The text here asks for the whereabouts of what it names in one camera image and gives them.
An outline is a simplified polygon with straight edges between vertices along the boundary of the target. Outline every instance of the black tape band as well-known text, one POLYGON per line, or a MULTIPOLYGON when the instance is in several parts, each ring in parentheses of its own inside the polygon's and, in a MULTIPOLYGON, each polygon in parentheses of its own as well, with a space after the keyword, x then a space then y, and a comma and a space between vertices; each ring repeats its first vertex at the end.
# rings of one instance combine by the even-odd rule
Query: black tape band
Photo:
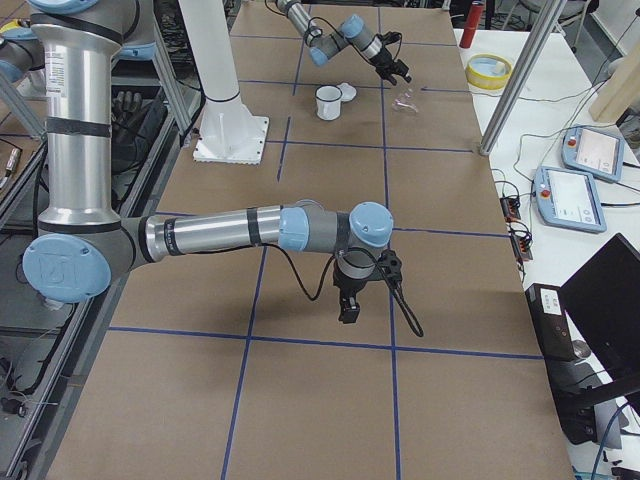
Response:
POLYGON ((142 217, 140 223, 138 223, 138 245, 144 259, 149 263, 156 263, 147 245, 147 220, 149 220, 149 217, 142 217))
POLYGON ((57 25, 59 27, 67 27, 73 30, 93 33, 99 37, 106 38, 122 45, 122 34, 111 30, 110 28, 96 25, 95 23, 80 20, 79 18, 66 17, 64 15, 55 15, 53 13, 34 13, 31 15, 31 25, 46 24, 57 25))
POLYGON ((111 125, 104 123, 83 122, 68 118, 47 117, 45 120, 47 133, 61 135, 87 135, 91 137, 111 138, 111 125))
POLYGON ((238 93, 236 93, 233 97, 231 98, 227 98, 226 100, 216 100, 215 98, 211 98, 208 97, 207 95, 205 95, 207 100, 211 100, 212 102, 215 103, 226 103, 226 102, 230 102, 231 100, 235 100, 236 98, 238 98, 240 96, 240 90, 238 90, 238 93))
POLYGON ((167 251, 169 255, 173 257, 177 257, 179 255, 184 255, 178 248, 178 244, 176 243, 176 219, 170 218, 169 220, 165 220, 164 222, 164 244, 167 246, 167 251))
POLYGON ((48 223, 38 221, 38 228, 45 232, 51 233, 68 233, 68 234, 91 234, 105 233, 120 230, 121 223, 103 223, 100 225, 58 225, 56 223, 48 223))
POLYGON ((258 209, 247 208, 247 227, 249 228, 249 241, 254 247, 262 243, 260 227, 258 226, 258 209))
POLYGON ((336 229, 336 255, 344 255, 349 249, 349 236, 351 234, 351 224, 349 223, 349 214, 344 212, 336 213, 338 222, 336 229))

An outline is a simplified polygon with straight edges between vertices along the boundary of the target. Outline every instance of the blue tape line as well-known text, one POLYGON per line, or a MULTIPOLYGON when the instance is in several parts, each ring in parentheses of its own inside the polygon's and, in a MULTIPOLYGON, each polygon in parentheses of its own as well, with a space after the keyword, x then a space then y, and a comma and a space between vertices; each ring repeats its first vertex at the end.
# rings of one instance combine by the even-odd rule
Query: blue tape line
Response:
MULTIPOLYGON (((322 87, 326 84, 324 83, 306 83, 306 82, 284 82, 278 80, 238 80, 239 83, 264 83, 264 84, 272 84, 272 85, 298 85, 301 87, 322 87)), ((369 88, 373 90, 378 90, 380 87, 373 87, 371 85, 352 85, 354 88, 369 88)))
POLYGON ((220 480, 227 477, 227 469, 229 467, 229 458, 231 457, 231 446, 233 444, 233 434, 236 428, 236 420, 238 418, 238 408, 240 406, 240 396, 242 395, 242 386, 244 384, 244 374, 247 368, 247 359, 249 357, 249 346, 251 345, 251 333, 253 332, 253 322, 256 318, 256 308, 258 305, 258 297, 260 296, 260 287, 262 285, 262 275, 264 274, 264 265, 267 260, 267 248, 262 248, 262 260, 260 261, 260 269, 258 270, 258 281, 256 282, 256 291, 253 296, 253 306, 251 307, 251 318, 249 320, 249 328, 247 330, 247 339, 244 345, 244 353, 242 354, 242 364, 240 366, 240 377, 238 378, 238 386, 236 388, 236 398, 233 402, 233 413, 231 414, 231 424, 229 425, 229 435, 227 437, 227 447, 224 452, 224 462, 222 464, 222 472, 220 480))
POLYGON ((430 228, 400 228, 400 227, 394 227, 394 230, 398 232, 423 232, 423 233, 436 233, 440 235, 466 235, 471 237, 511 238, 507 233, 459 232, 456 230, 433 230, 430 228))
POLYGON ((421 92, 447 92, 447 93, 471 93, 469 90, 451 89, 451 88, 429 88, 422 87, 421 92))
POLYGON ((180 337, 207 337, 207 338, 226 338, 233 340, 246 340, 246 335, 234 335, 232 333, 209 333, 197 332, 191 330, 167 330, 163 328, 143 328, 143 327, 109 327, 111 332, 133 332, 133 333, 156 333, 159 335, 177 335, 180 337))
POLYGON ((392 347, 389 345, 376 345, 373 343, 332 342, 332 341, 326 341, 326 340, 306 340, 303 338, 252 336, 251 340, 254 340, 257 342, 291 343, 295 345, 319 345, 323 347, 364 348, 367 350, 389 350, 389 351, 392 350, 392 347))
POLYGON ((458 355, 463 357, 509 358, 513 360, 544 360, 542 355, 525 355, 520 353, 477 352, 474 350, 451 350, 448 348, 403 347, 395 348, 398 352, 435 353, 439 355, 458 355))
POLYGON ((455 43, 437 43, 437 42, 402 42, 403 45, 421 45, 424 47, 457 47, 455 43))
POLYGON ((415 150, 418 152, 455 152, 455 153, 473 153, 469 148, 436 148, 436 147, 390 147, 389 150, 415 150))
MULTIPOLYGON (((311 5, 309 5, 307 12, 311 14, 311 5)), ((296 67, 296 78, 293 83, 293 93, 292 93, 293 96, 295 96, 296 91, 298 90, 298 79, 300 78, 300 67, 302 66, 302 54, 304 53, 304 47, 305 47, 304 39, 302 39, 302 41, 300 42, 300 55, 298 56, 298 66, 296 67)))
POLYGON ((262 38, 271 40, 300 40, 300 37, 269 37, 267 35, 229 35, 231 38, 262 38))
POLYGON ((287 117, 287 128, 284 131, 284 142, 282 142, 282 151, 280 152, 280 165, 278 165, 278 175, 276 179, 280 182, 282 176, 282 168, 284 167, 284 155, 287 150, 287 138, 289 137, 289 127, 291 126, 291 116, 287 117))
MULTIPOLYGON (((378 11, 378 31, 382 31, 380 7, 378 11)), ((384 156, 384 197, 389 208, 389 180, 387 169, 387 124, 384 109, 384 82, 380 79, 380 103, 382 104, 382 152, 384 156)), ((393 296, 389 293, 389 328, 391 329, 391 386, 393 395, 393 433, 395 443, 396 480, 402 480, 402 454, 400 451, 400 406, 398 402, 398 361, 396 355, 396 321, 393 296)))
POLYGON ((28 133, 0 133, 0 135, 2 135, 3 137, 16 137, 16 138, 31 138, 31 135, 29 135, 28 133))
POLYGON ((20 3, 20 5, 13 12, 2 19, 2 23, 4 23, 5 20, 9 20, 10 18, 12 18, 13 15, 24 6, 25 3, 27 2, 20 3))
MULTIPOLYGON (((264 270, 264 265, 261 264, 260 268, 261 270, 258 273, 258 275, 262 275, 262 272, 264 270)), ((112 326, 112 327, 109 327, 109 330, 118 331, 118 332, 142 333, 142 334, 151 333, 151 334, 176 335, 176 336, 187 336, 187 337, 211 337, 211 338, 222 338, 222 339, 231 339, 231 340, 248 340, 249 339, 247 335, 198 332, 198 331, 190 331, 190 330, 165 330, 160 328, 112 326)), ((500 352, 479 352, 474 350, 454 350, 454 349, 446 349, 446 348, 407 347, 407 346, 398 346, 398 345, 394 347, 391 345, 378 345, 373 343, 332 342, 332 341, 324 341, 324 340, 307 340, 304 338, 280 338, 280 337, 265 337, 265 336, 252 335, 251 340, 257 341, 257 342, 292 343, 292 344, 298 344, 298 345, 319 345, 319 346, 326 346, 326 347, 363 348, 368 350, 389 350, 389 351, 397 350, 397 351, 403 351, 403 352, 406 351, 406 352, 417 352, 417 353, 434 353, 434 354, 440 354, 440 355, 511 358, 511 359, 521 359, 521 360, 544 360, 544 357, 542 357, 541 355, 526 355, 526 354, 519 354, 519 353, 500 353, 500 352)))

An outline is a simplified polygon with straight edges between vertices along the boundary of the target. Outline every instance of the metal pole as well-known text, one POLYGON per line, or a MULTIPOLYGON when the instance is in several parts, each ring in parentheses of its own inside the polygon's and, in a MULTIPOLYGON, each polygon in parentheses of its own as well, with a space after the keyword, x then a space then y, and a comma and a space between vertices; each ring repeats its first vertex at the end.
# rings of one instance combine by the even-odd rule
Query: metal pole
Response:
POLYGON ((2 73, 0 73, 0 99, 7 104, 11 113, 18 118, 31 138, 44 139, 46 132, 42 122, 2 73))
POLYGON ((484 136, 480 142, 481 155, 489 155, 493 149, 566 3, 567 0, 547 0, 540 11, 538 20, 533 26, 533 30, 531 30, 531 34, 522 49, 520 58, 513 69, 509 83, 507 83, 504 93, 500 97, 496 110, 493 112, 493 116, 491 120, 489 120, 487 129, 484 132, 484 136))

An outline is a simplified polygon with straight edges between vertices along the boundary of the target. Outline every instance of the cardboard table surface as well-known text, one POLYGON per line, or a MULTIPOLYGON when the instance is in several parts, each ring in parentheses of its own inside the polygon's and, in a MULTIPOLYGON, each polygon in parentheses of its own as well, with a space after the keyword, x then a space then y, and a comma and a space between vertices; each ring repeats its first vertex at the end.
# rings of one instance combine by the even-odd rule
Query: cardboard table surface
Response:
MULTIPOLYGON (((271 119, 262 163, 196 163, 185 149, 158 211, 386 204, 424 338, 382 284, 339 324, 330 281, 306 301, 274 250, 145 266, 49 479, 572 478, 448 15, 311 11, 334 24, 351 13, 403 33, 419 113, 392 110, 407 86, 382 85, 353 51, 316 69, 285 19, 244 3, 232 45, 244 103, 271 119), (319 120, 316 85, 345 81, 358 96, 319 120)), ((293 260, 313 289, 327 257, 293 260)))

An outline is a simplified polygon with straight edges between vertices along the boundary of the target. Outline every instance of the white cup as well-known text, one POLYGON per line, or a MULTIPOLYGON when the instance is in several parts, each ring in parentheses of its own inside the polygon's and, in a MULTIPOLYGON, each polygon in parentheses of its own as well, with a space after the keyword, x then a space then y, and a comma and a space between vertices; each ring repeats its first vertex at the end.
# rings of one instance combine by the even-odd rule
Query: white cup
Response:
POLYGON ((316 90, 318 117, 322 120, 335 120, 340 116, 342 90, 333 85, 325 85, 316 90))

